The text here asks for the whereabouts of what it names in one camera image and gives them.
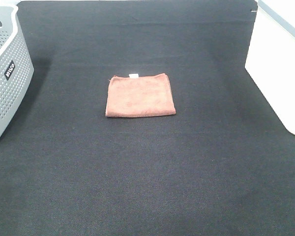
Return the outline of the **white storage box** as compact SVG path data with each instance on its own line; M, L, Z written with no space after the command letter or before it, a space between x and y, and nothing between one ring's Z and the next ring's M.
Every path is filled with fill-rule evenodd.
M295 135L295 0L260 0L245 69Z

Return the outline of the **black table mat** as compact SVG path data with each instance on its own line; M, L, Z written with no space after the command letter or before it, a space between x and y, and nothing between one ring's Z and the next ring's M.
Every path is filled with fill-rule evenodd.
M34 67L0 139L0 236L295 236L295 136L244 68L252 0L26 1ZM105 116L165 73L176 114Z

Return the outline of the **orange-brown towel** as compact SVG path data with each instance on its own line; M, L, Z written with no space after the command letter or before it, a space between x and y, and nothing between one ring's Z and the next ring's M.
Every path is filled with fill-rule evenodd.
M176 114L167 74L138 78L113 76L108 86L105 116L145 118Z

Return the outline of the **grey perforated laundry basket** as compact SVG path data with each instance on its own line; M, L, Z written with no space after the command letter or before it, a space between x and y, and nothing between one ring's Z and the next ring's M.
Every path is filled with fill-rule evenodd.
M0 137L18 110L34 73L17 12L16 5L0 4Z

